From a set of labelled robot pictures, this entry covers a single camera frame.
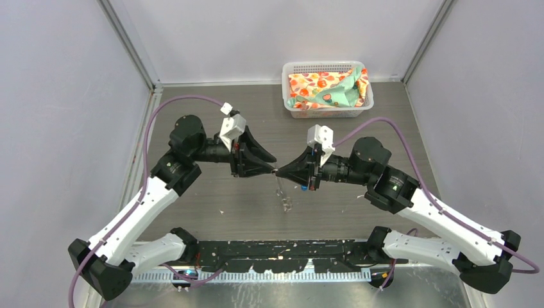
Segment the large metal keyring disc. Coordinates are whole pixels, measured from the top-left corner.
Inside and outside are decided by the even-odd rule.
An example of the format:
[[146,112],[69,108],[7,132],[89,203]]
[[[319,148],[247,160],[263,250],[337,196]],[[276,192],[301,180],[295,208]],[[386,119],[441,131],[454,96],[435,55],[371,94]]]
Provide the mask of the large metal keyring disc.
[[276,182],[278,184],[276,195],[280,198],[284,213],[288,213],[289,211],[291,211],[293,207],[293,201],[291,197],[287,194],[287,191],[284,185],[284,179],[280,177],[276,177]]

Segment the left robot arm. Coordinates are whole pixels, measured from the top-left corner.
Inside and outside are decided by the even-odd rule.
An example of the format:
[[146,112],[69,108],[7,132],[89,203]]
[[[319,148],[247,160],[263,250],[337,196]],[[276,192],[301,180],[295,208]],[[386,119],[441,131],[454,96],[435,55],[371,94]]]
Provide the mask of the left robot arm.
[[212,138],[199,117],[185,115],[175,123],[168,145],[133,200],[88,241],[75,239],[69,246],[80,276],[106,301],[122,294],[133,277],[156,266],[171,261],[188,266],[196,261],[198,240],[182,228],[138,248],[133,244],[200,176],[198,162],[226,163],[239,178],[271,174],[276,162],[239,114],[224,118]]

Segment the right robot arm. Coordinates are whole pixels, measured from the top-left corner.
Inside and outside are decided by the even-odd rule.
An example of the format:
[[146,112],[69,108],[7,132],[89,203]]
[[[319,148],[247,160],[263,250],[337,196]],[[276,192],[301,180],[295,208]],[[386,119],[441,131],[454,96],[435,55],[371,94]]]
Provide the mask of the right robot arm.
[[420,182],[388,164],[391,152],[374,137],[353,145],[349,157],[326,156],[315,144],[276,175],[306,187],[321,182],[361,185],[365,198],[380,210],[411,220],[435,234],[433,239],[375,227],[366,242],[374,263],[395,259],[439,267],[459,276],[470,287],[487,294],[499,292],[513,273],[511,257],[521,237],[511,230],[486,228],[423,190]]

